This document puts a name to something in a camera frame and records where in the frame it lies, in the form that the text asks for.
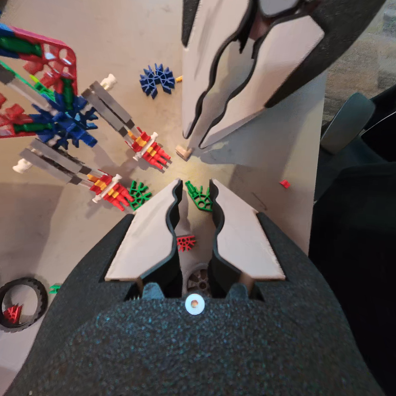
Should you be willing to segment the black toy tire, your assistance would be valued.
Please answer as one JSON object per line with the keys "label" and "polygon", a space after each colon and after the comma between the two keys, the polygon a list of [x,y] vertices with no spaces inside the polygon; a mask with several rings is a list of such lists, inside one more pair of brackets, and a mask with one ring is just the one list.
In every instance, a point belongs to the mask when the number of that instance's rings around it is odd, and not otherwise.
{"label": "black toy tire", "polygon": [[6,314],[3,310],[1,310],[0,328],[1,331],[7,333],[21,332],[22,330],[31,327],[39,319],[42,318],[48,307],[48,294],[45,286],[39,280],[32,277],[22,277],[16,280],[12,280],[3,285],[0,289],[1,306],[7,292],[19,285],[28,286],[35,292],[37,297],[37,308],[32,319],[28,320],[25,323],[19,323],[19,319],[15,323],[13,323],[12,315]]}

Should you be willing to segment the red fan-shaped connector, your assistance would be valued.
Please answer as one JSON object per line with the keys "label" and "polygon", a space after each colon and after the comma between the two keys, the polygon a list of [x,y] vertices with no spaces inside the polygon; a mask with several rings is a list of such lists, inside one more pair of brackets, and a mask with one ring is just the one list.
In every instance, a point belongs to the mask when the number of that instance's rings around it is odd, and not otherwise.
{"label": "red fan-shaped connector", "polygon": [[177,237],[178,251],[185,252],[191,250],[196,244],[195,235],[183,235]]}
{"label": "red fan-shaped connector", "polygon": [[7,324],[19,325],[23,305],[13,305],[3,311],[3,317]]}

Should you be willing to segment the grey toy wheel hub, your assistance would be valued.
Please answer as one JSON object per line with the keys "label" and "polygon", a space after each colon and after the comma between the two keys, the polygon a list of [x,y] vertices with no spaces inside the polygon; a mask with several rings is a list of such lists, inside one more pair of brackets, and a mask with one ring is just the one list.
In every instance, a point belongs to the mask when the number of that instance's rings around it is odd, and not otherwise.
{"label": "grey toy wheel hub", "polygon": [[195,266],[186,276],[185,294],[199,292],[211,297],[211,288],[209,284],[208,264],[199,264]]}

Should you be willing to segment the blue snowflake connector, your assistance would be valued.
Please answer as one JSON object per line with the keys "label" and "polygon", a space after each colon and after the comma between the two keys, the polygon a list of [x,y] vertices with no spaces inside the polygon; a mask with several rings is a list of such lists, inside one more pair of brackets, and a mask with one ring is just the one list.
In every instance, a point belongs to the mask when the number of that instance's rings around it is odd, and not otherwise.
{"label": "blue snowflake connector", "polygon": [[160,85],[165,93],[172,94],[172,89],[175,88],[176,83],[173,72],[168,67],[164,68],[163,64],[159,66],[155,64],[154,66],[155,70],[148,66],[148,69],[143,69],[144,74],[140,75],[139,82],[142,91],[146,96],[155,99],[158,94],[157,86]]}

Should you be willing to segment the green fan-shaped connector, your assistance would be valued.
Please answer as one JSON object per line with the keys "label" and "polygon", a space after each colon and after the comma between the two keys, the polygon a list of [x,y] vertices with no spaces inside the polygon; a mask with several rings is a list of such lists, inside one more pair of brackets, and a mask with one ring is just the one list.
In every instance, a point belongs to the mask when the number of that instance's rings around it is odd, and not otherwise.
{"label": "green fan-shaped connector", "polygon": [[203,191],[203,186],[200,186],[198,189],[191,181],[186,181],[185,185],[188,195],[191,197],[195,206],[201,211],[212,212],[213,202],[210,199],[210,188],[208,187],[206,191]]}
{"label": "green fan-shaped connector", "polygon": [[151,199],[152,193],[147,192],[148,186],[142,182],[132,180],[129,195],[132,197],[132,201],[129,201],[130,207],[133,210],[139,209],[145,202]]}

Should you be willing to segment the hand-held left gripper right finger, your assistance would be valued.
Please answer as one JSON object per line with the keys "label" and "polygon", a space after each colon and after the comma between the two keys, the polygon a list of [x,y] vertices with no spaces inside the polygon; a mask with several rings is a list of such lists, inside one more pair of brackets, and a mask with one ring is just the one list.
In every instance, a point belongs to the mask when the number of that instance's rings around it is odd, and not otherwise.
{"label": "hand-held left gripper right finger", "polygon": [[221,288],[285,281],[286,275],[259,221],[259,212],[218,180],[210,180],[215,225],[211,268]]}

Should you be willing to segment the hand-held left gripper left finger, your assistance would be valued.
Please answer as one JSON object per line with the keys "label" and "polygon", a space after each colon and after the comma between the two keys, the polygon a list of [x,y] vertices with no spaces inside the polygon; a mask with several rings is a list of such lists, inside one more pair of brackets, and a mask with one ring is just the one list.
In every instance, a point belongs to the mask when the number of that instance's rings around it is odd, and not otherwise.
{"label": "hand-held left gripper left finger", "polygon": [[183,182],[173,180],[135,212],[105,281],[156,282],[166,288],[181,277],[176,226]]}

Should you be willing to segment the colourful toy construction model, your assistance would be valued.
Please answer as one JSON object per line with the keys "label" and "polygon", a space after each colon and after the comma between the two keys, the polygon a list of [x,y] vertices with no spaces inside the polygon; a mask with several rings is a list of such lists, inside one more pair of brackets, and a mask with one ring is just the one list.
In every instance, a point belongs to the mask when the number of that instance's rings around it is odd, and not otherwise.
{"label": "colourful toy construction model", "polygon": [[85,186],[94,194],[93,202],[107,201],[124,211],[132,197],[122,185],[122,177],[88,167],[68,153],[69,143],[76,148],[80,142],[97,145],[90,131],[97,129],[94,121],[98,115],[123,138],[134,152],[134,160],[143,159],[159,170],[170,162],[171,157],[157,142],[157,133],[149,135],[137,127],[109,93],[116,84],[112,74],[78,94],[77,58],[64,42],[1,23],[0,53],[25,61],[23,68],[35,82],[30,84],[1,62],[1,83],[25,97],[36,110],[27,114],[14,104],[1,111],[1,139],[35,137],[13,166],[15,172],[37,167],[65,183]]}

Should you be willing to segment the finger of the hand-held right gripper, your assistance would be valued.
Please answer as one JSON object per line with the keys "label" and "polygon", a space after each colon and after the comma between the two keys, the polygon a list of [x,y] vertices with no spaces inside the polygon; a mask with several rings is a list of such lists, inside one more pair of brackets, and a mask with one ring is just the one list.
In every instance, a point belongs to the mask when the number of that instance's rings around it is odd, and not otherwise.
{"label": "finger of the hand-held right gripper", "polygon": [[215,83],[219,59],[227,45],[254,21],[257,1],[183,1],[182,128],[188,139],[201,116],[203,100]]}
{"label": "finger of the hand-held right gripper", "polygon": [[199,148],[211,146],[262,113],[323,37],[324,31],[309,14],[294,14],[273,22],[256,42],[258,52],[248,77],[230,94]]}

